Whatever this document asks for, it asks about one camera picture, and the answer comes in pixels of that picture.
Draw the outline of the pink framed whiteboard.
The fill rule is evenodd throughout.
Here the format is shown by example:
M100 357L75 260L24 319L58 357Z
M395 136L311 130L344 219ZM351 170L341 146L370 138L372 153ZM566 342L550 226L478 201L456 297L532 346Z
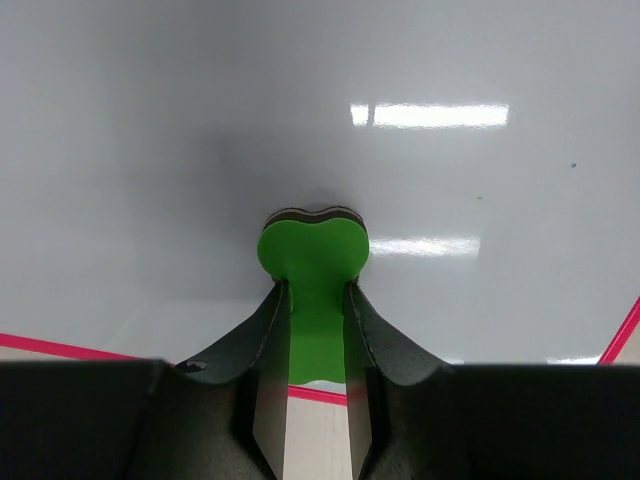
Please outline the pink framed whiteboard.
M329 205L443 360L631 365L638 3L2 3L3 357L180 361Z

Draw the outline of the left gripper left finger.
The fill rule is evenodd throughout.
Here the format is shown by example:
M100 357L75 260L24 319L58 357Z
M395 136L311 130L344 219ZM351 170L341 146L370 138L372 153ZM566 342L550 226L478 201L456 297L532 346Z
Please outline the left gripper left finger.
M279 479L288 284L189 359L1 366L5 479Z

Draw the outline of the green whiteboard eraser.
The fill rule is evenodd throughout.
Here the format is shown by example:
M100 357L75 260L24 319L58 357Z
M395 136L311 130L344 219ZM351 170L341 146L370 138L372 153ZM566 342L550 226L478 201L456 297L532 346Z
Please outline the green whiteboard eraser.
M289 291L289 382L344 384L343 291L370 253L362 217L346 206L288 207L268 217L257 244L262 268Z

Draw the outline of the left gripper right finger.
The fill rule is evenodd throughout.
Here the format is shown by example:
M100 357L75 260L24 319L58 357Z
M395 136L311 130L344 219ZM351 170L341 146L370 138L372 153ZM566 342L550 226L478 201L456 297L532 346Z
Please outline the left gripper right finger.
M357 479L635 479L639 370L453 365L343 290Z

